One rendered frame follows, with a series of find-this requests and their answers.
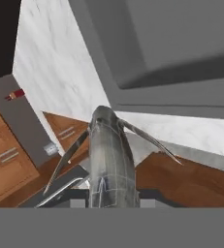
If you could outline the grey sink basin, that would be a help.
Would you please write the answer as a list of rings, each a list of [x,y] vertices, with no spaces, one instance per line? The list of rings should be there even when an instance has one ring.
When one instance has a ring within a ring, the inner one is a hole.
[[[224,119],[224,0],[69,0],[112,108]]]

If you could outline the wooden drawer front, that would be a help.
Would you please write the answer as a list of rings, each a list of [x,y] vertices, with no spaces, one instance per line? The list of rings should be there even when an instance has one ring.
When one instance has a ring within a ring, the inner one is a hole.
[[[58,114],[43,112],[43,115],[46,119],[48,135],[57,146],[58,153],[61,156],[88,126],[85,121]]]

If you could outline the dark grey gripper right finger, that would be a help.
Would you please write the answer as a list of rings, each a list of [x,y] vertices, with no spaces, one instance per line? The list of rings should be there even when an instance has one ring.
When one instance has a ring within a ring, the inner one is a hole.
[[[154,205],[156,208],[159,207],[181,207],[181,204],[167,199],[157,189],[139,189],[139,198],[141,202],[145,202],[146,205]]]

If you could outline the dark grey slab silver edge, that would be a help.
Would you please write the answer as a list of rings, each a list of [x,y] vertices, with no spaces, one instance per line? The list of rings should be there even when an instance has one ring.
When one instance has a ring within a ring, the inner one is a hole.
[[[46,202],[60,195],[68,189],[88,189],[88,186],[85,183],[88,177],[88,171],[85,170],[82,166],[76,165],[72,169],[55,179],[45,195],[43,195],[44,189],[41,189],[28,200],[20,204],[19,207],[44,207],[44,204]]]

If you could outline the wooden cupboard door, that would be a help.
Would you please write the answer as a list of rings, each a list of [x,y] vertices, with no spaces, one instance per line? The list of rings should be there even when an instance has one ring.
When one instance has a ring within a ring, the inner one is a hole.
[[[29,156],[0,115],[0,154],[16,147],[19,154],[11,160],[0,161],[0,201],[39,176]]]

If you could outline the grey appliance front panel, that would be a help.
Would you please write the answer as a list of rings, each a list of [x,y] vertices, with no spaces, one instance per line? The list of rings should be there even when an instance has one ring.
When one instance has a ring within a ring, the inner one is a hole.
[[[12,75],[0,77],[0,113],[38,168],[56,157],[58,153],[48,155],[45,151],[45,147],[51,144],[51,140],[26,97],[6,100],[10,93],[19,88],[20,86]]]

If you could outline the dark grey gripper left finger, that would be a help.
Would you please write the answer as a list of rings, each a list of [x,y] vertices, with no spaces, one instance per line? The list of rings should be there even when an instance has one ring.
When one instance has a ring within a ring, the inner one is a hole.
[[[44,204],[44,207],[87,208],[88,189],[68,189]]]

